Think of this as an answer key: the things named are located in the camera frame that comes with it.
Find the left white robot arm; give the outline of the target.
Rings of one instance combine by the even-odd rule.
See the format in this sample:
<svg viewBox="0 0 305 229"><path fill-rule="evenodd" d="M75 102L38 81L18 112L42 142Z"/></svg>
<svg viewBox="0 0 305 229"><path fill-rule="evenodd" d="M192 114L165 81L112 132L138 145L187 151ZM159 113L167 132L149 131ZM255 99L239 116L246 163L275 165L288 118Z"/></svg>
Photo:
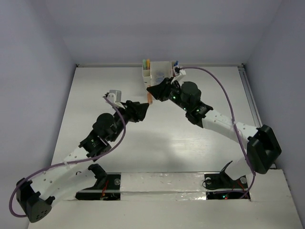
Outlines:
<svg viewBox="0 0 305 229"><path fill-rule="evenodd" d="M62 162L19 180L11 197L23 209L23 217L36 223L67 196L87 186L104 187L108 183L107 173L97 161L119 146L119 143L115 146L110 143L122 142L128 123L145 118L148 106L130 100L112 104L115 113L99 115L88 136Z"/></svg>

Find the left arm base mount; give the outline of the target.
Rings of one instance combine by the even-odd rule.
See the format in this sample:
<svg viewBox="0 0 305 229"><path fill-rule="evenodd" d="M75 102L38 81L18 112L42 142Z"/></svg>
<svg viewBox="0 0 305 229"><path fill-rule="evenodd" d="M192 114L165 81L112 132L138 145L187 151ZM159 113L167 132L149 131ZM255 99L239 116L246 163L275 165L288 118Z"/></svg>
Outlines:
<svg viewBox="0 0 305 229"><path fill-rule="evenodd" d="M121 173L108 174L103 184L83 189L76 193L77 200L120 200Z"/></svg>

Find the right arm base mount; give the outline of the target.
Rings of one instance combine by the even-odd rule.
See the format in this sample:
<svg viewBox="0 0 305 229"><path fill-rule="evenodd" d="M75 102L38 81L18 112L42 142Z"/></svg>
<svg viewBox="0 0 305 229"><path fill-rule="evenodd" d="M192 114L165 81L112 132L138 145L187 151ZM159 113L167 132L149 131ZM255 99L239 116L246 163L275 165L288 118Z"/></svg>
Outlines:
<svg viewBox="0 0 305 229"><path fill-rule="evenodd" d="M232 180L226 173L226 169L232 161L228 162L219 173L208 173L204 175L202 186L207 190L207 199L248 199L250 194L246 175Z"/></svg>

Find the yellow highlighter cap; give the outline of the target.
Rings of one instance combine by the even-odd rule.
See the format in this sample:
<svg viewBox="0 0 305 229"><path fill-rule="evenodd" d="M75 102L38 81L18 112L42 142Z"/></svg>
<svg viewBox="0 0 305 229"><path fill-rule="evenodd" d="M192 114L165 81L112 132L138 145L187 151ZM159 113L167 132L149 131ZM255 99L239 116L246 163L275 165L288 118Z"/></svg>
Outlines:
<svg viewBox="0 0 305 229"><path fill-rule="evenodd" d="M146 65L147 65L147 70L149 70L151 66L151 62L149 59L146 60Z"/></svg>

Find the clear jar of paperclips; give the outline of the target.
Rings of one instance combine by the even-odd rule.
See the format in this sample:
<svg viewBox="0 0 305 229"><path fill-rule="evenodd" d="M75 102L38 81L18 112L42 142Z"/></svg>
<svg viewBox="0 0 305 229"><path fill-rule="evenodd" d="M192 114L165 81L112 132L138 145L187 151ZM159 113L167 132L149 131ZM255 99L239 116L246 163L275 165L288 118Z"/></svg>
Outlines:
<svg viewBox="0 0 305 229"><path fill-rule="evenodd" d="M160 84L164 80L164 76L155 78L155 84Z"/></svg>

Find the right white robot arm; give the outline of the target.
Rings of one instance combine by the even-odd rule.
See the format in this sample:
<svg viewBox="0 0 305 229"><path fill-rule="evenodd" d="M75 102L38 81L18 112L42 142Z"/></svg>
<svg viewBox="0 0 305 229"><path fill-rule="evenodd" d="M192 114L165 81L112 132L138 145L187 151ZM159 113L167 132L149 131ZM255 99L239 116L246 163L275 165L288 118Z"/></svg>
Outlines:
<svg viewBox="0 0 305 229"><path fill-rule="evenodd" d="M190 123L239 143L244 157L228 162L215 178L207 179L207 189L232 188L245 175L266 174L282 152L271 127L246 125L219 113L201 101L202 93L193 82L179 84L173 78L165 78L146 90L154 99L170 100L182 108Z"/></svg>

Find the orange highlighter pen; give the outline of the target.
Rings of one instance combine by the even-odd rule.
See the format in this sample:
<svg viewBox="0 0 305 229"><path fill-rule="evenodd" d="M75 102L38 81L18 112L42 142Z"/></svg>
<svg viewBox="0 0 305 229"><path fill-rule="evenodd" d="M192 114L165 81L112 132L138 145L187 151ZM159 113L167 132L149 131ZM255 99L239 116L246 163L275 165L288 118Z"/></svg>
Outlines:
<svg viewBox="0 0 305 229"><path fill-rule="evenodd" d="M148 101L149 105L152 105L153 104L153 96L148 91L149 87L150 87L150 85L148 85L147 88L146 88L146 90L147 90L147 101Z"/></svg>

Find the green highlighter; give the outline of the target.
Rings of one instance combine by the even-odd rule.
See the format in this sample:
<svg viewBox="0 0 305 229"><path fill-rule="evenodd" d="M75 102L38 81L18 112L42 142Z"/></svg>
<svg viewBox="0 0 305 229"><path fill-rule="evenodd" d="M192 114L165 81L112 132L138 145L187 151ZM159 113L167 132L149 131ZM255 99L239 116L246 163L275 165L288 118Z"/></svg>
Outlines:
<svg viewBox="0 0 305 229"><path fill-rule="evenodd" d="M147 70L147 60L146 59L142 60L142 66L143 66L144 70Z"/></svg>

